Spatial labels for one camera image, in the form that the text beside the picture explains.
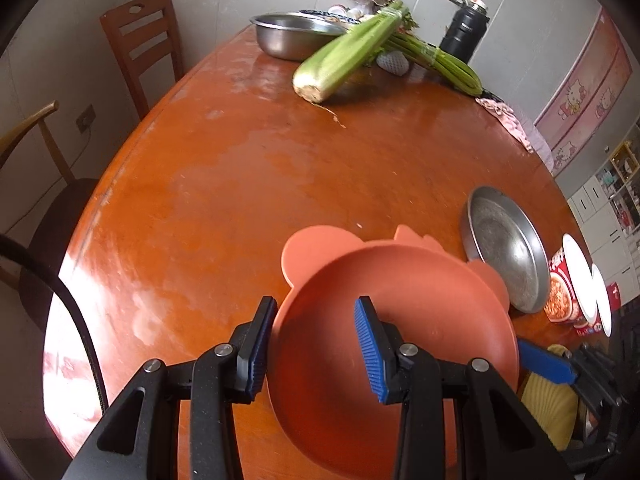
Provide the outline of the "yellow scalloped plate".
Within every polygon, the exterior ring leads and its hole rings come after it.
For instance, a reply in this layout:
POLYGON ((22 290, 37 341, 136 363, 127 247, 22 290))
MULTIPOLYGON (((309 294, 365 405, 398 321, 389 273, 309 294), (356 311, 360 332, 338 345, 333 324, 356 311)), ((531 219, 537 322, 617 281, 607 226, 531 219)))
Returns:
MULTIPOLYGON (((564 358, 567 352, 562 344, 552 344, 547 350, 564 358)), ((521 401, 555 448, 565 451, 572 440, 578 414, 579 399, 572 385, 555 385, 527 371, 521 401)))

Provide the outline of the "red paper noodle bowl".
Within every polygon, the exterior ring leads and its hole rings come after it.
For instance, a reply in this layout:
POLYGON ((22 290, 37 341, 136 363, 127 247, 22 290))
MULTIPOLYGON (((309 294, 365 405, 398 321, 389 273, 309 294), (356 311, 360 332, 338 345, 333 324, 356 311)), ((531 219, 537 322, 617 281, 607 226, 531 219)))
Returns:
POLYGON ((590 265, 576 240, 565 233, 549 260, 549 296, 544 313, 551 323, 593 324, 598 315, 590 265))

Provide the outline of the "stainless steel pan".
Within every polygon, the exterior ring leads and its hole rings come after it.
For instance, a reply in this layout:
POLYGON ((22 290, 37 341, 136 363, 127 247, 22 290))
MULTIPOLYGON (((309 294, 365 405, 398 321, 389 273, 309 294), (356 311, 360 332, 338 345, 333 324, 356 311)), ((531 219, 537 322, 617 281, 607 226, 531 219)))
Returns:
POLYGON ((500 275, 515 310, 542 310, 549 297, 547 254, 533 223, 511 197, 488 185, 476 188, 462 209, 460 232, 465 255, 500 275))

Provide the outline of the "white display cabinet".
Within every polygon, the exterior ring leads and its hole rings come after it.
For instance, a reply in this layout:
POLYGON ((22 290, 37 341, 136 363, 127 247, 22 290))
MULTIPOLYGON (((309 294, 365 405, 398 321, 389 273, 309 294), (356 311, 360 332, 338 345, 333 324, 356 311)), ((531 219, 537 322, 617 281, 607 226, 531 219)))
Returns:
POLYGON ((639 125, 606 152, 608 159, 567 200, 592 262, 620 301, 639 295, 639 125))

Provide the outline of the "tan curved-back chair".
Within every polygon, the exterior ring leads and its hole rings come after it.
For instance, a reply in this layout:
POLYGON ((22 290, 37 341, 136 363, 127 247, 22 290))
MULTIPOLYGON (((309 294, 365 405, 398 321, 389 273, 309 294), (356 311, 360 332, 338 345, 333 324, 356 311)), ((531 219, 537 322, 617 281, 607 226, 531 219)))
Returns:
MULTIPOLYGON (((27 247, 32 256, 55 271, 62 266, 74 229, 98 184, 96 179, 76 178, 72 167, 58 148, 46 123, 46 119, 57 110, 58 101, 54 100, 1 138, 1 166, 4 166, 21 140, 33 128, 38 127, 52 162, 65 182, 65 188, 47 209, 27 247)), ((26 314, 44 332, 53 292, 24 268, 21 268, 18 275, 1 268, 1 281, 17 291, 26 314)))

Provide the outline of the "pink patterned cloth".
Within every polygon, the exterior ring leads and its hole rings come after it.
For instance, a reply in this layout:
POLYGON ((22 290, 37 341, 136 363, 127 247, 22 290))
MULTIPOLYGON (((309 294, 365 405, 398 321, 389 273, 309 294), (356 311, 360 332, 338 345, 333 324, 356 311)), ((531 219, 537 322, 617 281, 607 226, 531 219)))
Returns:
POLYGON ((526 151, 533 153, 533 144, 530 143, 520 120, 515 116, 514 110, 512 110, 509 105, 486 98, 476 98, 475 102, 491 114, 492 117, 495 117, 498 122, 500 122, 500 125, 502 125, 502 128, 506 130, 513 139, 517 140, 526 151))

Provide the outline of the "pink Hello Kitty curtain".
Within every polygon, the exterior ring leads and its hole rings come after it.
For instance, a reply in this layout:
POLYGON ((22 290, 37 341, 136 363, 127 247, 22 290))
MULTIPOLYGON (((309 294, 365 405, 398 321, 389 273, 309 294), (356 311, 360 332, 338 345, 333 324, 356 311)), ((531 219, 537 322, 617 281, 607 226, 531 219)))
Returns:
POLYGON ((620 33, 601 11, 577 61, 535 122, 551 150, 552 176, 563 171, 596 133, 631 75, 620 33))

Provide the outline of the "black thermos bottle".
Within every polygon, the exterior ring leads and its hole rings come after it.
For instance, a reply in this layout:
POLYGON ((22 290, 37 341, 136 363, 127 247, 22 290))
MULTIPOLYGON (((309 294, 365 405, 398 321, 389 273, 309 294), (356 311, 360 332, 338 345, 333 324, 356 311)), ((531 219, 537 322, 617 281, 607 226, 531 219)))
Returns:
POLYGON ((489 23, 488 6, 483 0, 448 0, 458 6, 439 49, 463 63, 469 63, 489 23))

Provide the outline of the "foam-netted white fruit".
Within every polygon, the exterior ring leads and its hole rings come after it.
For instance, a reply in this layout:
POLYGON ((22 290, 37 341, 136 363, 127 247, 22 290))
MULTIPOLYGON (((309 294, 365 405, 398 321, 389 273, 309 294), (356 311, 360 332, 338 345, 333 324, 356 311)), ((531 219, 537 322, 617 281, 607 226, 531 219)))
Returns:
POLYGON ((405 55, 399 51, 380 53, 376 57, 375 63, 379 68, 382 68, 382 70, 397 77, 405 76, 410 70, 409 61, 405 58, 405 55))

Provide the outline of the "thin celery bunch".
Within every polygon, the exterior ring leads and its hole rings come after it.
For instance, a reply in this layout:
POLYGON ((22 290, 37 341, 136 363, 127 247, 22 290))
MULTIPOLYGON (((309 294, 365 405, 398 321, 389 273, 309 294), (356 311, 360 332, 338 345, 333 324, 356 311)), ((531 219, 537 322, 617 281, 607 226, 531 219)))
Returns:
POLYGON ((422 39, 400 30, 388 38, 383 48, 399 51, 410 62, 416 63, 427 70, 434 70, 446 79, 455 89, 479 98, 484 91, 480 77, 465 62, 450 53, 440 50, 434 44, 428 44, 422 39))

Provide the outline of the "thick celery bunch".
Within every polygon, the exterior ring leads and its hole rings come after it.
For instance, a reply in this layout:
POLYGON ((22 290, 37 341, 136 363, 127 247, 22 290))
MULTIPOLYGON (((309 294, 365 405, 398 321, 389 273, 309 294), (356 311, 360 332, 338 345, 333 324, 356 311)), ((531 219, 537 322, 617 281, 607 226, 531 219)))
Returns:
POLYGON ((398 31, 408 14, 408 6, 394 0, 372 18, 352 26, 298 66, 292 79, 294 92, 309 103, 329 99, 398 31))

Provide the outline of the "red wooden chair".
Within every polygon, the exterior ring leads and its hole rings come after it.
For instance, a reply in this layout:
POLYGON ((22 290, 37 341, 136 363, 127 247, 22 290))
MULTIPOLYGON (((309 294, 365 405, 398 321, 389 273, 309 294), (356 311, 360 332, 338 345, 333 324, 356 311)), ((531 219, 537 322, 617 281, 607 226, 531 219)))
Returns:
POLYGON ((172 0, 131 0, 106 11, 100 24, 140 119, 150 111, 141 76, 170 58, 175 82, 186 73, 172 0))

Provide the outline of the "blue patterned food dish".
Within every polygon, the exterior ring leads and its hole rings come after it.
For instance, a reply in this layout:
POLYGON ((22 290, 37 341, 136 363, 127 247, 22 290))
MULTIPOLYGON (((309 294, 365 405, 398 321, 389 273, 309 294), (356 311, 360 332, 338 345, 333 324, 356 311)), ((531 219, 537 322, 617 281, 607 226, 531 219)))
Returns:
POLYGON ((359 18, 352 18, 351 16, 348 16, 346 14, 338 14, 329 11, 308 9, 300 10, 300 13, 312 16, 313 18, 318 18, 319 20, 323 20, 328 23, 341 25, 343 27, 354 26, 360 23, 359 18))

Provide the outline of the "large stainless steel bowl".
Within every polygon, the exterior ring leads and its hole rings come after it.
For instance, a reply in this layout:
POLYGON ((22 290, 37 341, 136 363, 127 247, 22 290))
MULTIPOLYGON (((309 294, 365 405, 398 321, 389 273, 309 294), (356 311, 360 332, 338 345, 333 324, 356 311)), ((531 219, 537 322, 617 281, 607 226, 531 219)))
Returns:
POLYGON ((299 12, 255 15, 250 22, 262 52, 285 61, 303 62, 346 32, 341 25, 299 12))

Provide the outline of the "wall power socket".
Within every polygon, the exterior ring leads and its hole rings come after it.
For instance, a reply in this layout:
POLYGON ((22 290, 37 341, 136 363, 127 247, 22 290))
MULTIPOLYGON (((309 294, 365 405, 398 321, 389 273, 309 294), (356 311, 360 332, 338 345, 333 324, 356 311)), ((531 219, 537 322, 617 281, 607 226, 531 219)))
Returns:
POLYGON ((89 131, 96 120, 96 111, 92 104, 89 104, 76 118, 76 126, 80 133, 89 131))

